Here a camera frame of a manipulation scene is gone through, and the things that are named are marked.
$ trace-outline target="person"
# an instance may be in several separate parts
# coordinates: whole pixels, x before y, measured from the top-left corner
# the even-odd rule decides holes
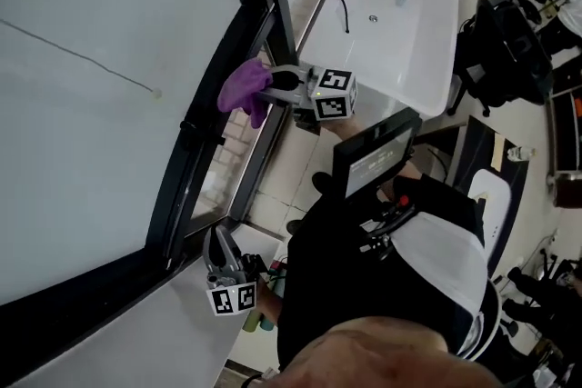
[[[519,322],[534,325],[546,338],[552,340],[564,355],[573,361],[582,359],[582,270],[578,267],[566,279],[538,281],[513,268],[507,274],[516,288],[534,299],[539,306],[533,307],[507,299],[503,310],[507,316]]]
[[[360,132],[355,118],[326,124],[326,128],[341,139]],[[412,164],[383,184],[382,190],[392,199],[406,194],[420,211],[392,234],[397,246],[386,260],[375,261],[359,252],[359,220],[337,205],[333,195],[324,194],[289,241],[284,298],[264,282],[259,284],[257,308],[278,326],[282,369],[266,386],[498,387],[487,369],[455,356],[487,283],[487,263],[479,258],[483,232],[476,204],[421,175]],[[431,224],[427,219],[436,211],[444,220],[433,219]],[[396,241],[407,226],[426,222],[427,236],[408,228],[402,237],[427,239],[420,243],[429,250],[421,246],[415,253],[422,264],[430,264],[435,258],[431,251],[447,246],[445,230],[438,228],[438,222],[449,224],[445,220],[455,223],[451,227],[454,245],[466,249],[436,268],[450,264],[447,270],[453,272],[445,288],[454,287],[457,301],[465,307],[441,291],[445,289],[442,283],[428,283],[430,267],[413,268],[406,261],[414,262],[404,247],[406,241]],[[439,246],[435,240],[441,239]],[[459,268],[464,272],[457,273]]]
[[[540,29],[539,41],[548,55],[582,46],[582,0],[567,0],[557,16]]]

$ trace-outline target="screen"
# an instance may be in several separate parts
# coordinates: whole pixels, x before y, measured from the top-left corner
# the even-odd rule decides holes
[[[412,128],[351,164],[347,177],[346,197],[372,183],[378,176],[400,162],[405,155],[411,134]]]

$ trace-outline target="white sink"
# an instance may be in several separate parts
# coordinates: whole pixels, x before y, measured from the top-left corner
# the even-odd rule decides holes
[[[497,244],[497,239],[506,220],[507,210],[511,203],[511,189],[505,180],[488,170],[479,170],[469,187],[468,197],[477,201],[486,201],[483,212],[483,233],[485,237],[485,253],[491,255]]]
[[[353,71],[358,80],[356,111],[369,113],[373,107],[377,121],[394,111],[395,99],[427,117],[441,114],[452,76],[458,0],[346,4],[350,34],[340,1],[326,0],[301,59]]]

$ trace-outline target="glass pane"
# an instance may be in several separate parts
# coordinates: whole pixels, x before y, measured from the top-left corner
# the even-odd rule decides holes
[[[264,51],[259,53],[258,58],[266,66],[271,66]],[[200,220],[195,229],[214,222],[228,212],[259,133],[260,128],[253,129],[250,117],[241,109],[230,115],[222,133],[226,139],[225,144],[216,148],[192,213],[193,219]]]

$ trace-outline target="tile floor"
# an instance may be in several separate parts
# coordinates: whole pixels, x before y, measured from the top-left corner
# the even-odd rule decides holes
[[[459,25],[473,16],[476,5],[477,0],[459,0]],[[555,55],[554,65],[564,63],[577,53],[578,51],[572,50]],[[432,131],[466,120],[471,114],[513,143],[537,149],[537,156],[529,166],[517,219],[496,274],[506,272],[519,258],[527,260],[536,249],[546,244],[542,242],[540,245],[540,241],[558,227],[560,234],[556,243],[551,244],[552,249],[568,258],[578,258],[582,245],[582,234],[579,232],[582,214],[579,211],[562,213],[552,205],[547,195],[545,180],[548,144],[544,108],[517,100],[498,109],[492,109],[489,118],[484,118],[481,112],[480,105],[466,96],[454,117],[441,115],[427,121],[423,131]],[[290,124],[258,189],[249,216],[250,222],[288,238],[286,223],[301,218],[317,200],[319,194],[311,185],[311,176],[317,171],[331,172],[332,151],[337,142],[336,136],[325,130],[317,137]],[[513,293],[511,286],[504,290],[504,293],[508,292]],[[528,353],[536,341],[536,334],[520,324],[520,331],[513,339],[514,346]],[[276,363],[276,356],[273,354],[262,354],[262,357],[269,358],[272,366]]]

